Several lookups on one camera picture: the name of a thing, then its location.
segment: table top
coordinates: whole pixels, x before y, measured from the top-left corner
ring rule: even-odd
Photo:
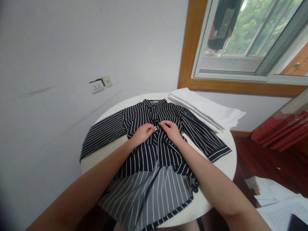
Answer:
[[[159,99],[165,98],[167,102],[171,102],[167,98],[168,94],[169,93],[150,93],[150,94],[139,95],[139,96],[126,99],[122,101],[121,103],[118,103],[117,105],[113,106],[108,111],[106,111],[95,123],[101,121],[107,116],[110,116],[124,108],[130,107],[139,102],[142,102],[144,99],[159,100]],[[204,158],[206,158],[205,155],[200,151],[200,149],[196,147],[195,144],[190,140],[190,138],[185,134],[184,136],[188,140],[188,143],[194,149],[196,149]],[[233,180],[235,170],[236,170],[236,162],[237,162],[236,147],[235,147],[233,137],[230,131],[219,133],[217,134],[217,136],[220,139],[222,139],[226,143],[226,145],[228,145],[228,147],[232,150],[232,152],[221,157],[219,160],[217,160],[214,163],[214,165],[218,167],[224,174],[226,174],[231,180]],[[128,140],[127,136],[122,136],[119,139],[116,139],[115,141],[95,151],[94,153],[87,156],[86,158],[82,159],[81,160],[82,174],[84,174],[89,169],[91,169],[93,166],[95,166],[98,162],[106,158],[109,154],[111,154],[114,150],[116,150],[119,146],[121,146],[127,140]],[[177,226],[177,225],[187,223],[189,221],[192,221],[204,215],[213,207],[207,200],[201,188],[199,188],[198,193],[193,193],[193,196],[194,196],[193,201],[183,211],[181,211],[174,217],[170,218],[169,220],[167,220],[166,222],[158,226],[158,228],[172,227],[172,226]]]

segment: wooden floor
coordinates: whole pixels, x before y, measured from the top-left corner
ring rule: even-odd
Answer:
[[[252,176],[272,179],[308,198],[308,156],[295,147],[279,152],[263,148],[248,138],[234,137],[234,141],[237,150],[237,167],[233,181],[254,206],[256,206],[256,200],[244,182]],[[107,219],[108,215],[95,206],[76,230],[106,230],[104,225]],[[203,215],[201,219],[206,231],[229,230],[224,219],[215,209]]]

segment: hand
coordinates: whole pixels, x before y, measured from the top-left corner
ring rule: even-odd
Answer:
[[[183,141],[180,131],[177,125],[169,120],[160,122],[162,129],[167,133],[168,138],[172,141],[174,145]]]
[[[137,129],[130,140],[133,142],[134,146],[137,147],[138,145],[145,142],[150,137],[150,135],[156,132],[155,128],[156,126],[153,126],[152,124],[144,124]]]

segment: white wall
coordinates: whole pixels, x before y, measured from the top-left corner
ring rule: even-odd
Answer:
[[[188,1],[11,0],[0,5],[0,189],[28,226],[80,175],[83,139],[129,97],[176,89]],[[87,83],[110,75],[92,95]],[[247,112],[252,131],[288,99],[201,93]]]

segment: power socket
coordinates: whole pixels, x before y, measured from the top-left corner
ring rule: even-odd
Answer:
[[[105,89],[101,80],[88,83],[88,88],[90,89],[92,94],[96,94]]]
[[[103,77],[102,79],[104,81],[105,87],[108,88],[108,87],[112,86],[112,82],[111,82],[111,79],[110,79],[109,75]]]

